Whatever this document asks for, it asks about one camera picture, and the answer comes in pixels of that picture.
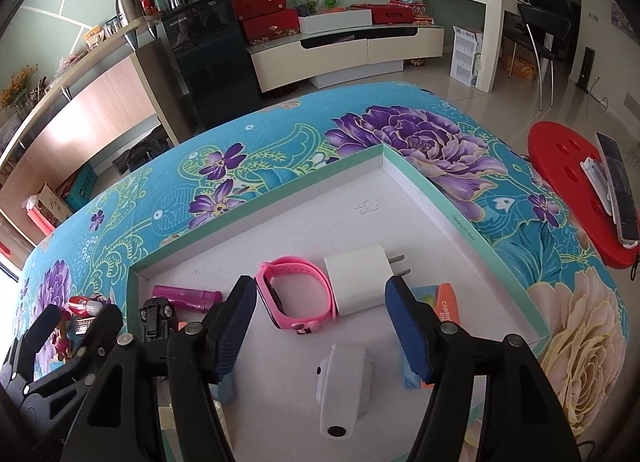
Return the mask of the black toy car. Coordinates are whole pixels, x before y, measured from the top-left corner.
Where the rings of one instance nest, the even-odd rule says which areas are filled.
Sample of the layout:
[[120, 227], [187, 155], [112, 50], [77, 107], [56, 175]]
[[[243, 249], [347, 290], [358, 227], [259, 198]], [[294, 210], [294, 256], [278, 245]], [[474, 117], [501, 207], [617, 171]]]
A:
[[139, 310], [143, 329], [143, 350], [158, 382], [168, 378], [167, 346], [177, 331], [174, 305], [166, 297], [152, 297]]

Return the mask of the purple lighter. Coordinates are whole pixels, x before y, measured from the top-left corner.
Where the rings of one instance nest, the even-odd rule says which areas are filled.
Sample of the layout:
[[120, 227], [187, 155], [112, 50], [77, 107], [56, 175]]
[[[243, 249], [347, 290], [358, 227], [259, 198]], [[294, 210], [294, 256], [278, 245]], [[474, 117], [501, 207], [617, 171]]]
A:
[[178, 288], [178, 286], [154, 286], [152, 297], [165, 297], [175, 308], [206, 314], [210, 308], [224, 301], [220, 291]]

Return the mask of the pink kids smartwatch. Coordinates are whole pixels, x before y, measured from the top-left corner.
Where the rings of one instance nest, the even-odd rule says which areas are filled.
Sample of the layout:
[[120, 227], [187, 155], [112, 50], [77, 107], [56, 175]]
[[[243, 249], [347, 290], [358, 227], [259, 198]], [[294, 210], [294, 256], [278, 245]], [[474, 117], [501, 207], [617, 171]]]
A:
[[282, 256], [263, 262], [255, 281], [272, 323], [280, 330], [311, 334], [337, 317], [329, 279], [309, 260]]

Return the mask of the white wrist device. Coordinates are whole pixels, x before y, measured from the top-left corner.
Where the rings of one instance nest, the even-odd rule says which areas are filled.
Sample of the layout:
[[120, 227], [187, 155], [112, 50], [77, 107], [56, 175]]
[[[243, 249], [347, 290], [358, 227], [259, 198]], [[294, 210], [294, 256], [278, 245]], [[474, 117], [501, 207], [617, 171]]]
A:
[[362, 345], [336, 343], [317, 367], [320, 433], [344, 440], [355, 433], [371, 398], [373, 362]]

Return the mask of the white power adapter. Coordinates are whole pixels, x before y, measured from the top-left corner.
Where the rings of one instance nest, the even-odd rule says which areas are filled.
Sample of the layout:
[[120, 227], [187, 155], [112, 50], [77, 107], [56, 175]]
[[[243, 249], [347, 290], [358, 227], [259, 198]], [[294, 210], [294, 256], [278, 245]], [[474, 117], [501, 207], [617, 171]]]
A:
[[388, 256], [382, 245], [332, 253], [324, 258], [335, 305], [341, 317], [384, 303], [385, 285], [394, 275], [392, 266], [405, 254]]

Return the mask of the teal white box lid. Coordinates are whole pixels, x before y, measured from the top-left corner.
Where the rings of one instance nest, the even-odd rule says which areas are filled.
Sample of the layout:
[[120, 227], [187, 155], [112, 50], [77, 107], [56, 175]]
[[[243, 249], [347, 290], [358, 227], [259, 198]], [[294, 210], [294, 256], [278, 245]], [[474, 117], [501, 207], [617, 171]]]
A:
[[[462, 326], [500, 340], [510, 333], [540, 352], [550, 331], [511, 269], [442, 195], [389, 148], [377, 146], [292, 180], [131, 267], [127, 305], [153, 286], [229, 292], [243, 274], [292, 254], [323, 266], [381, 245], [409, 286], [454, 287]], [[324, 436], [317, 368], [337, 344], [372, 360], [367, 409], [343, 439]], [[400, 345], [383, 306], [339, 315], [313, 334], [277, 329], [255, 308], [224, 409], [240, 461], [391, 461], [407, 454], [430, 392], [401, 382]]]

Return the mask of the red white paper bag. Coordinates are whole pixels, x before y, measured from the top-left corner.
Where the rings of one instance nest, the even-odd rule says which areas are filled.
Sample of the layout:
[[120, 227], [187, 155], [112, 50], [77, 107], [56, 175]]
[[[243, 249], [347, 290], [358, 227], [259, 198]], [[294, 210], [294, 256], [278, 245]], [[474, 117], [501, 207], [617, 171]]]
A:
[[68, 205], [47, 185], [23, 203], [28, 218], [47, 237], [73, 215]]

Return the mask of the black smartphone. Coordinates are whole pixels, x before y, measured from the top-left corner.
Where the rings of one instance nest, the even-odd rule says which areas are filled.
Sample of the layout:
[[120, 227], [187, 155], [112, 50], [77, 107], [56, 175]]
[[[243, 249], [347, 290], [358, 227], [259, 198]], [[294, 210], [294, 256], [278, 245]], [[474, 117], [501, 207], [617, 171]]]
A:
[[613, 138], [597, 132], [596, 139], [618, 240], [624, 248], [633, 248], [639, 243], [638, 216], [623, 156]]

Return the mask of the red plastic stool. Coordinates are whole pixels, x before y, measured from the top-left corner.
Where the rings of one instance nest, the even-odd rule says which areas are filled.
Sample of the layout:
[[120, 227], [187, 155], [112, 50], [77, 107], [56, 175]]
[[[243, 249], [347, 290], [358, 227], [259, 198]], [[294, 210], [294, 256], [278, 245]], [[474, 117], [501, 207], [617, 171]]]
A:
[[603, 263], [616, 269], [630, 268], [639, 247], [624, 248], [618, 242], [613, 219], [580, 166], [585, 159], [600, 161], [597, 148], [567, 126], [542, 121], [529, 130], [527, 151], [534, 169], [568, 207]]

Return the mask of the black water dispenser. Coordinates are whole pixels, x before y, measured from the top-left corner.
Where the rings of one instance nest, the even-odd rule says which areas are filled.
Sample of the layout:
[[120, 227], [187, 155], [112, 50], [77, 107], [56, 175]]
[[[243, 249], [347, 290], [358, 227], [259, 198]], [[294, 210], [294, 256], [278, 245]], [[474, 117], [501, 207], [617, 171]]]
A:
[[262, 106], [253, 61], [231, 0], [165, 0], [168, 45], [198, 122], [208, 130]]

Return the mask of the cream tv stand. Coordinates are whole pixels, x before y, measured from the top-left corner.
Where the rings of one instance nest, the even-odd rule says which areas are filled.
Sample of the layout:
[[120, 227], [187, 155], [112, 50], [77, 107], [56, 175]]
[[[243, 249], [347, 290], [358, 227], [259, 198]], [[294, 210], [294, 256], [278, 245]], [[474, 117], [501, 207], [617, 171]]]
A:
[[261, 44], [250, 58], [262, 92], [301, 81], [326, 88], [400, 72], [412, 59], [439, 58], [444, 34], [440, 26], [369, 26]]

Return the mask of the red gift box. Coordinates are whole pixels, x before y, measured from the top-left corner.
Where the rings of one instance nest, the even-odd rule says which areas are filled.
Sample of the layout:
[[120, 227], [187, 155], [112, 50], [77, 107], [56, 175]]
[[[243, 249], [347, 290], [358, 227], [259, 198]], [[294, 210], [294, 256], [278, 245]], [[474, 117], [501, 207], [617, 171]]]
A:
[[300, 33], [298, 13], [294, 8], [245, 20], [242, 22], [242, 26], [250, 46], [280, 40], [280, 38]]

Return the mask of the white flat box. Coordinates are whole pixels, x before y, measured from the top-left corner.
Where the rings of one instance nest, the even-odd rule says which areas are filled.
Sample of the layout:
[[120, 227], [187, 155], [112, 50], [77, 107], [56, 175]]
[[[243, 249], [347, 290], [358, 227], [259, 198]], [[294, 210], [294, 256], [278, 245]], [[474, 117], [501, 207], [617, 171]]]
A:
[[372, 26], [372, 14], [370, 9], [327, 11], [299, 17], [298, 22], [302, 34], [314, 35]]

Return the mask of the white cardboard carton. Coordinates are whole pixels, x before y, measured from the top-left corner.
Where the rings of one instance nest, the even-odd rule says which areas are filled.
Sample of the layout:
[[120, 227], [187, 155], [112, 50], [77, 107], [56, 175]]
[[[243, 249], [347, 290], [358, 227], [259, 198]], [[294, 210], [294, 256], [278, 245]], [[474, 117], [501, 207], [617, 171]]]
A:
[[454, 46], [452, 46], [450, 78], [466, 87], [474, 88], [480, 73], [484, 33], [454, 26]]

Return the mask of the white desk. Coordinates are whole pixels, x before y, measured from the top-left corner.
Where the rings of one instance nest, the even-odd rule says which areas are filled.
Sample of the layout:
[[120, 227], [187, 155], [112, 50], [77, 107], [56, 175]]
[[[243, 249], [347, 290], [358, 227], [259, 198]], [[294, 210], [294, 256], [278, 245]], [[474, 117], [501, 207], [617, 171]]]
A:
[[502, 43], [504, 16], [518, 13], [518, 0], [425, 0], [428, 14], [438, 26], [474, 28], [483, 32], [480, 72], [475, 87], [481, 92], [494, 89]]

